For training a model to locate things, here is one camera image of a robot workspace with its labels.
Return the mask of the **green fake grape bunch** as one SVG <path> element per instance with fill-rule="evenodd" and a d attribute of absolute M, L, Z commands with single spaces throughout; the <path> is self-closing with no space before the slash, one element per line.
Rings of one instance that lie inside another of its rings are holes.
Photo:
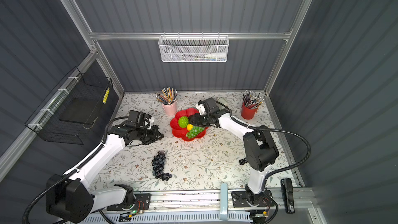
<path fill-rule="evenodd" d="M 200 133 L 205 131 L 204 127 L 199 127 L 194 125 L 191 125 L 190 127 L 191 129 L 189 129 L 189 132 L 186 134 L 186 137 L 189 139 L 196 138 Z"/>

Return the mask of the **green fake apple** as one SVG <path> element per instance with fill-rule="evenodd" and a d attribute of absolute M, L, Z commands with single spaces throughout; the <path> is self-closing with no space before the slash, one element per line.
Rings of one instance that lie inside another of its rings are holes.
<path fill-rule="evenodd" d="M 182 116 L 178 119 L 178 125 L 182 129 L 186 129 L 189 124 L 189 118 L 187 116 Z"/>

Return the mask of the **dark purple grape bunch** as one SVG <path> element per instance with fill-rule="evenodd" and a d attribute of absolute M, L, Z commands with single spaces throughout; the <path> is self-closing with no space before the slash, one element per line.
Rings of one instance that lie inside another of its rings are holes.
<path fill-rule="evenodd" d="M 152 175 L 155 177 L 155 179 L 168 181 L 173 177 L 171 173 L 164 172 L 165 162 L 166 162 L 165 152 L 158 151 L 158 153 L 154 156 L 151 162 Z"/>

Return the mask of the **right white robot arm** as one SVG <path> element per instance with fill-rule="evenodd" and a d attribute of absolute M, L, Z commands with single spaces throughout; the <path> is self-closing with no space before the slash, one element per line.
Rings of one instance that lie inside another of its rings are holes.
<path fill-rule="evenodd" d="M 251 166 L 247 189 L 252 195 L 262 193 L 266 175 L 279 157 L 279 150 L 266 126 L 252 126 L 236 118 L 228 107 L 212 97 L 198 101 L 195 107 L 199 112 L 189 117 L 190 124 L 221 128 L 243 141 L 246 159 Z"/>

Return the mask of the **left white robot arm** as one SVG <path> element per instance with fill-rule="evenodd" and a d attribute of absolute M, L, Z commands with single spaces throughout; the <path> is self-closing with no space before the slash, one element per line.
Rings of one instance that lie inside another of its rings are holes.
<path fill-rule="evenodd" d="M 123 210 L 138 206 L 134 189 L 128 185 L 91 191 L 90 185 L 110 160 L 133 141 L 148 145 L 163 138 L 154 117 L 130 111 L 128 116 L 112 119 L 99 144 L 63 175 L 55 174 L 47 182 L 46 212 L 66 222 L 79 223 L 89 214 L 112 205 Z"/>

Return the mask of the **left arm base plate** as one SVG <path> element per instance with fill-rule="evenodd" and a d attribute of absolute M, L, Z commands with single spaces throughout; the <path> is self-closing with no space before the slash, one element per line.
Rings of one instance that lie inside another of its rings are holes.
<path fill-rule="evenodd" d="M 124 202 L 111 205 L 106 208 L 107 211 L 146 211 L 149 209 L 151 194 L 134 194 L 128 197 Z"/>

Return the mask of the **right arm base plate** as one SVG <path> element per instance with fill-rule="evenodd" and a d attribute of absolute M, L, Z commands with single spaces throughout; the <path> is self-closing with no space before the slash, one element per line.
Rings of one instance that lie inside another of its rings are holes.
<path fill-rule="evenodd" d="M 235 208 L 244 207 L 274 207 L 275 204 L 272 202 L 272 192 L 266 190 L 257 195 L 251 193 L 251 191 L 233 191 L 231 192 L 233 206 Z"/>

